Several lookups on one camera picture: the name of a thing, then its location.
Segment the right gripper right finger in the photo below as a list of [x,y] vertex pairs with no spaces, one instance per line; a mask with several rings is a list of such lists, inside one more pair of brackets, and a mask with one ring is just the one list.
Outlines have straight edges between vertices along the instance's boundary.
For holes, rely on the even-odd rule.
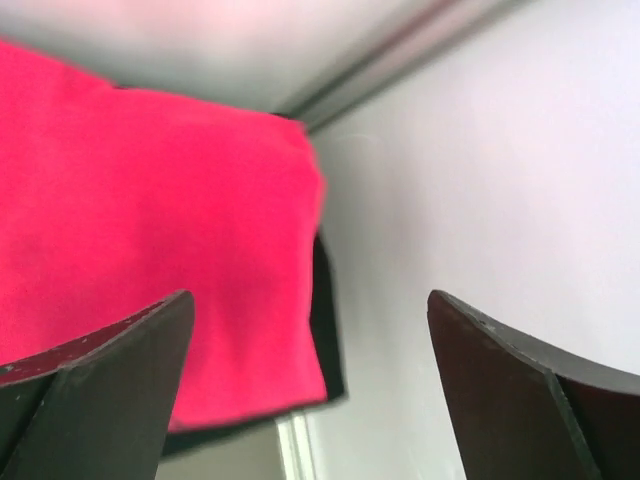
[[433,291],[428,325],[469,479],[636,479],[639,378]]

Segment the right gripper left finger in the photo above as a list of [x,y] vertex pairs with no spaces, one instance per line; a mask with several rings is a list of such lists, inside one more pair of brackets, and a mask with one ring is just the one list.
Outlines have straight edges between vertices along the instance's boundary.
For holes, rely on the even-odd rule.
[[1,368],[4,480],[152,479],[195,319],[178,291]]

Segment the pink t shirt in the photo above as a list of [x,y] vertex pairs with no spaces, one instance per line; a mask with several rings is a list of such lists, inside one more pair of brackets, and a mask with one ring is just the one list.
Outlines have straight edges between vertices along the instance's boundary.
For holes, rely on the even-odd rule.
[[121,89],[3,43],[2,361],[187,290],[173,430],[326,400],[310,326],[324,194],[295,121]]

